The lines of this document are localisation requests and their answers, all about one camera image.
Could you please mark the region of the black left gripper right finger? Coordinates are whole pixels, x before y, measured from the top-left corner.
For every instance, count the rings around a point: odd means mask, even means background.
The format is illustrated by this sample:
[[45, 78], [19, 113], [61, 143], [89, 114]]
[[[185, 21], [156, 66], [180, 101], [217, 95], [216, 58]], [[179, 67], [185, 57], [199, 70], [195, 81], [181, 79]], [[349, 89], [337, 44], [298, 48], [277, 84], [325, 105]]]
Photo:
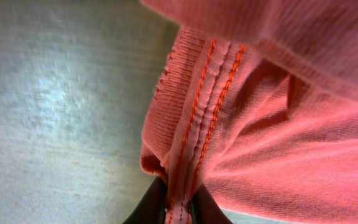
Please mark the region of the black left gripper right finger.
[[232, 224], [204, 185], [191, 200], [191, 221], [192, 224]]

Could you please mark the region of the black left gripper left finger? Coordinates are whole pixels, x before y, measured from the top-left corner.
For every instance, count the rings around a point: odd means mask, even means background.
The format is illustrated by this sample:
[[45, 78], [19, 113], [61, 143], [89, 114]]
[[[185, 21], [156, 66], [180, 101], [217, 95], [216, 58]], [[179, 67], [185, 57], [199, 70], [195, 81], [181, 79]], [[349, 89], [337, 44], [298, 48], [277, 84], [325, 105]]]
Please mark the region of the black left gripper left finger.
[[164, 224], [166, 194], [165, 182], [160, 177], [156, 177], [123, 224]]

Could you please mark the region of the orange McKinney Boyd soccer t-shirt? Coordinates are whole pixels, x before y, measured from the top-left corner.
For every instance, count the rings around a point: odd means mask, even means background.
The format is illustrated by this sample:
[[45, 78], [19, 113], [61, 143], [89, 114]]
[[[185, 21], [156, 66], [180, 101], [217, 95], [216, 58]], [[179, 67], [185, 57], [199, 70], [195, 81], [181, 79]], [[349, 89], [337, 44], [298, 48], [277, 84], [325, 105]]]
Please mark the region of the orange McKinney Boyd soccer t-shirt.
[[358, 1], [153, 0], [180, 26], [142, 133], [166, 223], [234, 212], [358, 223]]

